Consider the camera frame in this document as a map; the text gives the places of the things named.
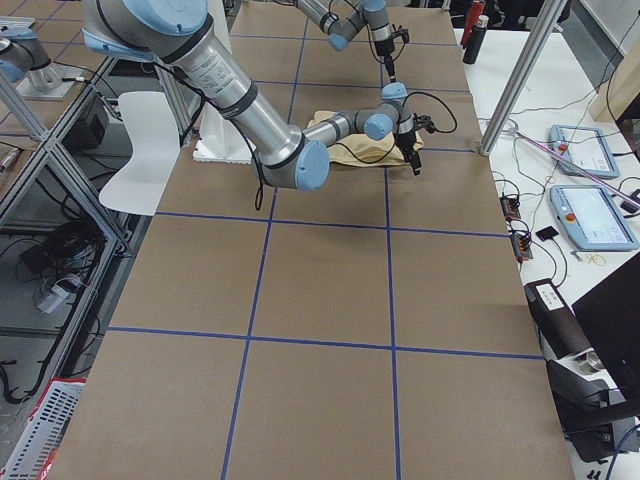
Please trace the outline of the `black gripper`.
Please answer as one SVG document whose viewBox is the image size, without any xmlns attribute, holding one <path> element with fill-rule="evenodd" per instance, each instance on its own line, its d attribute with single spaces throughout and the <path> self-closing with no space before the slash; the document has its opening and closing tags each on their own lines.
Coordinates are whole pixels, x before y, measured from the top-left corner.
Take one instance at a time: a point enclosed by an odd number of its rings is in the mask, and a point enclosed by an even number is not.
<svg viewBox="0 0 640 480">
<path fill-rule="evenodd" d="M 396 77 L 395 63 L 393 59 L 395 45 L 394 45 L 393 39 L 390 37 L 387 37 L 382 40 L 375 40 L 374 49 L 376 52 L 376 56 L 379 58 L 379 60 L 382 63 L 384 63 L 389 81 L 396 82 L 397 77 Z"/>
<path fill-rule="evenodd" d="M 406 162 L 410 165 L 413 175 L 418 176 L 421 173 L 421 159 L 419 153 L 414 150 L 415 143 L 414 118 L 409 115 L 397 126 L 396 146 L 402 154 L 406 154 Z"/>
</svg>

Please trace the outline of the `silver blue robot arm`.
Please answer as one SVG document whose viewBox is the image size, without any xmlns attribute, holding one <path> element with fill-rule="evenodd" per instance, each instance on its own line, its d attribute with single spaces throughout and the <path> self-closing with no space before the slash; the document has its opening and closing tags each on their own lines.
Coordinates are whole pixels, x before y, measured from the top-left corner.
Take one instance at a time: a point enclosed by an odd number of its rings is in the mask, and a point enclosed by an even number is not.
<svg viewBox="0 0 640 480">
<path fill-rule="evenodd" d="M 179 67 L 219 114 L 255 146 L 252 163 L 263 183 L 313 191 L 327 179 L 329 147 L 360 133 L 373 140 L 393 135 L 403 159 L 418 174 L 416 115 L 405 86 L 391 81 L 379 106 L 343 110 L 302 130 L 288 124 L 214 32 L 205 1 L 85 1 L 86 45 L 105 56 L 161 60 Z"/>
<path fill-rule="evenodd" d="M 351 12 L 345 18 L 340 18 L 330 5 L 325 6 L 320 1 L 292 1 L 291 5 L 327 36 L 329 44 L 336 51 L 345 50 L 362 30 L 366 30 L 374 58 L 384 66 L 389 80 L 397 81 L 395 39 L 400 38 L 406 45 L 410 37 L 407 29 L 391 24 L 385 1 L 347 1 Z"/>
</svg>

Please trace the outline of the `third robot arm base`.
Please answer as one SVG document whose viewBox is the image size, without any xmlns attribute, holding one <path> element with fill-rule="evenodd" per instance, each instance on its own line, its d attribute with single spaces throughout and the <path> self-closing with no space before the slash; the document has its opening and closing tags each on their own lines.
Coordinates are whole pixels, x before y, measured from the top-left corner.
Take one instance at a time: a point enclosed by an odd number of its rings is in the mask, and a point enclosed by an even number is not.
<svg viewBox="0 0 640 480">
<path fill-rule="evenodd" d="M 82 67 L 56 64 L 35 32 L 15 23 L 1 25 L 1 74 L 31 100 L 61 100 L 86 80 Z"/>
</svg>

